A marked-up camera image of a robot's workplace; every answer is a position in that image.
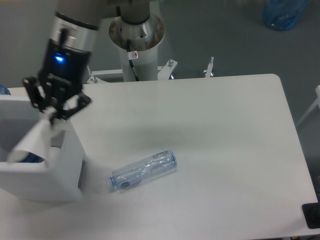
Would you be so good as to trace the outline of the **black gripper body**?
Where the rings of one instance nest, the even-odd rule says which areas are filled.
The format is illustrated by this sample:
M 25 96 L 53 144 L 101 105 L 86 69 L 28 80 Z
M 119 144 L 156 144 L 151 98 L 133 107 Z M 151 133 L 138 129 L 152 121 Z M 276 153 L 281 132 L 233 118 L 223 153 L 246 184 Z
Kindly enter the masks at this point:
M 44 104 L 52 105 L 52 98 L 64 103 L 82 92 L 82 78 L 91 56 L 68 46 L 60 47 L 50 39 L 47 44 L 42 68 L 38 79 L 44 90 Z

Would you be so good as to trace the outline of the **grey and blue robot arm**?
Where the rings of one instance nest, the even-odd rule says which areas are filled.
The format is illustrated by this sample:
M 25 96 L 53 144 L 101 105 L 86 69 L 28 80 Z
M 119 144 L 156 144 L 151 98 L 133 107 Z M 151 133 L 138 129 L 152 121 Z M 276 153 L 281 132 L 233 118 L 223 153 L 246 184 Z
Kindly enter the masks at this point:
M 121 17 L 132 26 L 150 17 L 148 0 L 60 0 L 42 66 L 23 79 L 31 105 L 51 124 L 67 120 L 91 103 L 82 91 L 100 23 Z

